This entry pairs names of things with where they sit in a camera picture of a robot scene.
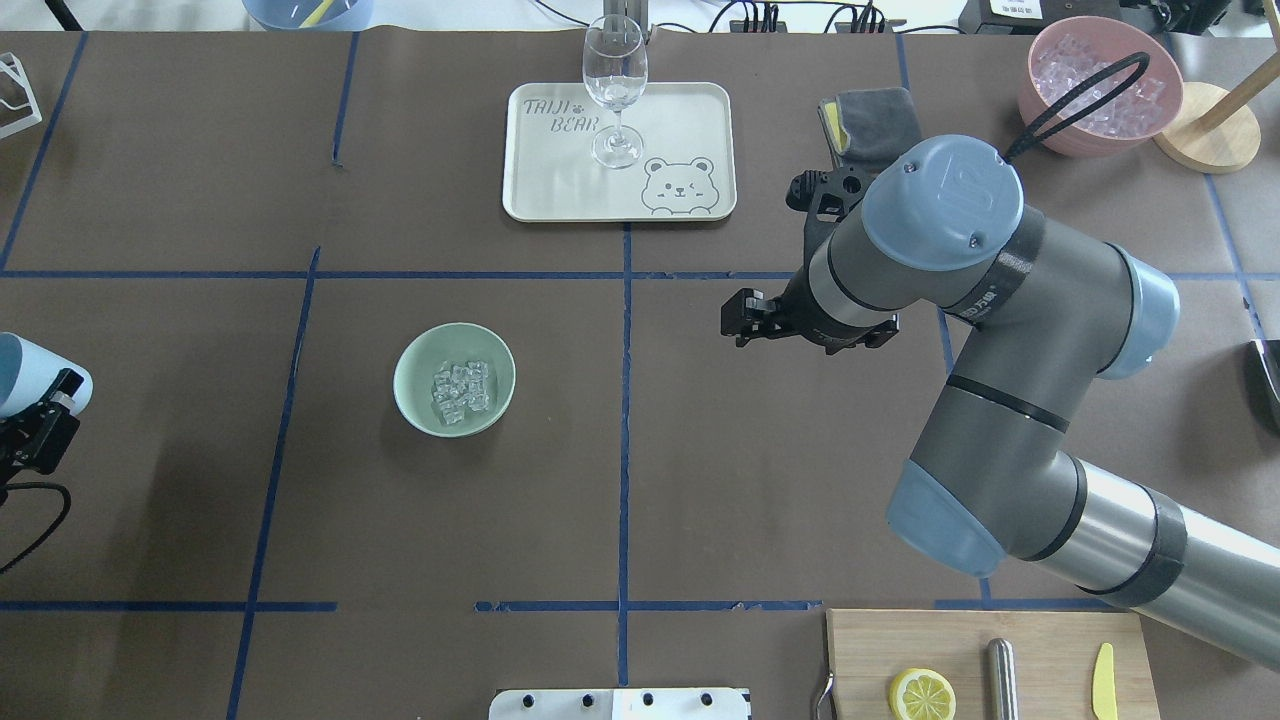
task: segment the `pink bowl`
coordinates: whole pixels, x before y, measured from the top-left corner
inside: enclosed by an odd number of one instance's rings
[[[1101,158],[1114,155],[1126,147],[1133,147],[1165,129],[1165,127],[1178,117],[1178,110],[1183,106],[1183,73],[1178,72],[1178,65],[1169,53],[1156,42],[1149,35],[1140,29],[1110,18],[1093,15],[1079,15],[1057,20],[1048,26],[1032,42],[1032,50],[1027,55],[1027,67],[1023,68],[1023,81],[1018,87],[1018,111],[1023,115],[1023,123],[1029,124],[1048,108],[1050,102],[1036,90],[1032,81],[1032,64],[1041,53],[1057,45],[1064,35],[1074,35],[1080,40],[1088,40],[1103,63],[1116,60],[1139,50],[1151,55],[1151,64],[1143,77],[1152,77],[1165,83],[1160,100],[1156,104],[1161,109],[1161,122],[1151,132],[1140,137],[1106,137],[1094,135],[1078,124],[1068,127],[1044,141],[1044,147],[1068,155],[1070,158]],[[1128,77],[1133,72],[1133,65],[1120,70],[1119,78]],[[1050,120],[1041,132],[1052,127],[1065,117],[1059,113],[1056,119]]]

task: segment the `brown table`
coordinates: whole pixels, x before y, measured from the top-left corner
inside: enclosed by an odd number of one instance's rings
[[[1004,147],[1029,40],[659,31],[653,79],[732,97],[737,209],[520,224],[507,96],[576,81],[579,44],[0,35],[47,118],[0,143],[5,329],[96,382],[55,477],[70,518],[0,579],[0,715],[462,719],[499,688],[625,683],[749,687],[758,717],[803,717],[823,607],[1093,607],[1014,561],[974,582],[884,527],[960,327],[911,307],[887,347],[835,357],[717,333],[728,295],[800,261],[782,195],[829,167],[818,99],[909,83],[927,135]],[[1174,45],[1226,86],[1272,50]],[[1070,450],[1277,543],[1280,439],[1242,357],[1280,333],[1280,91],[1253,108],[1262,155],[1235,176],[1151,143],[1018,168],[1033,205],[1183,299],[1170,347],[1093,389]],[[449,320],[502,334],[520,378],[500,423],[445,442],[399,418],[390,375]],[[20,495],[0,556],[56,511]],[[1280,706],[1274,673],[1144,629],[1166,720]]]

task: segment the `blue joint cap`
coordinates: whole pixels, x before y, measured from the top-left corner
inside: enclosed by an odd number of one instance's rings
[[[908,460],[884,514],[906,544],[975,578],[989,578],[1005,559],[991,532],[924,468]]]
[[[1000,252],[1023,219],[1023,183],[986,142],[940,135],[877,176],[863,227],[893,260],[918,270],[959,270]]]
[[[1178,286],[1169,275],[1129,255],[1124,247],[1112,245],[1129,268],[1133,283],[1133,311],[1129,314],[1129,334],[1115,360],[1098,373],[1100,378],[1115,380],[1128,378],[1151,364],[1157,350],[1169,345],[1178,327],[1181,307]]]

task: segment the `small bowl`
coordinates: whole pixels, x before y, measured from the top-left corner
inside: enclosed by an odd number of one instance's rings
[[[323,23],[311,27],[298,27],[307,19],[320,0],[243,0],[244,9],[266,29],[293,31],[339,31],[355,32],[369,28],[369,18],[374,15],[374,0],[351,0],[351,6],[343,9],[344,0],[334,0],[337,8],[330,8],[332,15]]]
[[[435,374],[445,365],[484,360],[489,364],[493,396],[486,413],[467,410],[462,421],[445,425],[435,409],[431,389]],[[408,343],[396,363],[392,393],[408,424],[426,434],[444,438],[474,436],[498,421],[516,392],[516,359],[511,348],[489,328],[472,323],[436,325]]]
[[[1169,56],[1164,46],[1149,35],[1120,20],[1079,15],[1057,20],[1046,27],[1032,42],[1032,50],[1027,54],[1027,65],[1023,68],[1021,85],[1018,87],[1018,111],[1021,114],[1024,124],[1030,124],[1050,106],[1050,101],[1036,90],[1036,82],[1032,79],[1032,65],[1037,56],[1057,45],[1057,41],[1068,33],[1088,40],[1097,51],[1098,59],[1107,64],[1139,50],[1151,55],[1151,64],[1143,77],[1152,77],[1165,83],[1165,90],[1160,94],[1160,100],[1156,101],[1160,105],[1162,119],[1140,137],[1106,137],[1074,124],[1046,140],[1044,147],[1070,158],[1102,158],[1144,142],[1174,122],[1178,110],[1183,106],[1183,74],[1178,72],[1178,64]],[[1135,67],[1125,68],[1115,77],[1128,77],[1128,73],[1132,73]],[[1064,119],[1066,117],[1059,113],[1053,120],[1041,128],[1041,132]]]

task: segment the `green bowl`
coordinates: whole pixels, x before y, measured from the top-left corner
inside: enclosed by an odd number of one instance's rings
[[[460,423],[445,425],[431,400],[435,373],[453,363],[484,360],[493,388],[488,413],[471,413]],[[436,325],[408,343],[396,363],[392,380],[396,406],[408,424],[435,437],[466,437],[498,421],[516,392],[516,359],[511,348],[489,328],[472,323]]]

